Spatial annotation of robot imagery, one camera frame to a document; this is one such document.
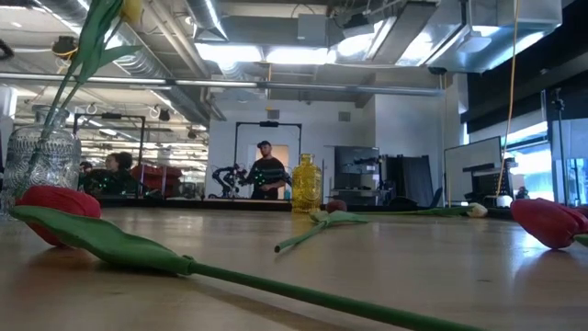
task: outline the wooden table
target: wooden table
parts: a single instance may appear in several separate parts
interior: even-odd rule
[[[516,223],[378,217],[328,229],[286,212],[105,210],[182,255],[492,330],[588,329],[588,249],[550,252]],[[0,226],[0,329],[10,331],[389,330],[387,325],[200,276],[136,274]]]

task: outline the red tulip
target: red tulip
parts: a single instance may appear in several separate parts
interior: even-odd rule
[[[515,221],[549,248],[565,248],[576,234],[588,232],[585,216],[548,200],[516,200],[511,212]]]
[[[36,186],[29,188],[17,206],[38,206],[53,208],[79,216],[100,218],[100,203],[93,197],[68,188]],[[58,247],[66,246],[47,229],[34,223],[27,223],[47,244]]]

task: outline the ceiling light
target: ceiling light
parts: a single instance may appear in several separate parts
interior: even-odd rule
[[[328,51],[326,48],[275,48],[267,55],[266,60],[278,64],[325,64]]]
[[[333,64],[337,62],[337,51],[329,51],[327,54],[327,63]]]
[[[406,51],[402,54],[400,60],[396,62],[399,66],[419,66],[428,58],[428,54],[433,49],[433,40],[431,35],[421,32]]]
[[[111,130],[111,129],[100,129],[100,132],[105,133],[107,135],[114,136],[114,137],[116,137],[118,135],[116,131]]]
[[[472,30],[459,44],[458,51],[467,54],[479,52],[488,47],[491,42],[492,38],[482,37],[480,32]]]
[[[263,60],[259,47],[257,46],[197,43],[196,48],[202,59],[216,63],[251,63]]]
[[[474,31],[479,32],[482,37],[490,37],[494,33],[498,32],[500,29],[499,27],[486,27],[486,26],[474,26],[472,27]]]
[[[89,121],[88,121],[88,123],[90,123],[90,124],[92,124],[92,125],[94,125],[94,126],[97,126],[98,128],[100,128],[100,127],[102,127],[102,126],[103,126],[102,124],[98,123],[98,122],[97,122],[97,121],[95,121],[95,120],[89,120]]]
[[[374,33],[347,38],[337,45],[337,51],[343,56],[351,56],[365,51],[371,45],[373,39]]]
[[[396,23],[396,17],[388,17],[374,24],[374,30],[376,30],[376,33],[374,33],[373,42],[367,49],[364,60],[373,60],[376,52],[378,52],[379,48],[384,43],[384,40],[388,37],[394,23]]]
[[[520,53],[521,51],[526,50],[527,48],[531,47],[533,44],[541,40],[545,37],[544,31],[534,32],[528,36],[523,37],[519,41],[516,42],[516,53]],[[499,66],[500,64],[506,62],[508,59],[513,57],[513,46],[510,46],[503,50],[503,52],[498,55],[492,63],[490,63],[490,70],[494,69],[495,67]]]

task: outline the green stem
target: green stem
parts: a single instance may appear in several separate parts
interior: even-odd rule
[[[67,95],[67,98],[63,101],[61,108],[66,108],[67,105],[70,103],[70,101],[72,101],[72,99],[74,98],[75,93],[77,92],[78,89],[80,89],[80,87],[82,87],[83,83],[76,83],[75,86],[72,88],[72,91],[70,92],[69,95]]]
[[[301,234],[299,236],[295,236],[293,238],[289,238],[288,240],[285,240],[285,241],[277,244],[276,247],[274,247],[274,252],[279,253],[282,249],[284,249],[286,247],[300,244],[301,242],[305,241],[306,239],[319,233],[323,228],[325,228],[327,226],[327,224],[328,224],[327,221],[319,222],[312,229],[310,229],[307,233]]]
[[[261,291],[268,291],[294,300],[308,302],[321,307],[330,308],[339,312],[353,314],[381,323],[395,325],[410,330],[419,331],[480,331],[480,328],[461,325],[444,321],[438,318],[392,309],[369,302],[361,302],[338,295],[289,285],[274,280],[267,280],[256,276],[250,276],[239,272],[229,271],[223,268],[215,268],[194,262],[189,266],[189,271],[211,277],[217,280],[226,280],[241,284]]]

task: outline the black shirt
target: black shirt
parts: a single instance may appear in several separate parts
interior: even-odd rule
[[[275,157],[270,159],[259,159],[251,167],[251,172],[247,178],[248,182],[254,184],[254,194],[252,199],[277,199],[277,188],[263,191],[263,185],[275,184],[280,180],[285,180],[286,169],[281,162]]]

